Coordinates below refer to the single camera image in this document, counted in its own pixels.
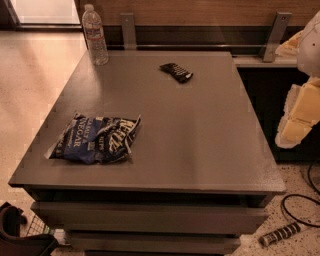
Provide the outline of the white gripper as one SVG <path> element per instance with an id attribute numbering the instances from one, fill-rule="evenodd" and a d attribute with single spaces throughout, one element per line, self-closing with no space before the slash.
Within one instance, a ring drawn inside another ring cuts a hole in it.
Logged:
<path id="1" fill-rule="evenodd" d="M 291 149 L 320 121 L 320 11 L 303 31 L 279 45 L 276 54 L 281 57 L 297 55 L 298 69 L 310 76 L 302 86 L 291 86 L 277 128 L 276 145 Z"/>

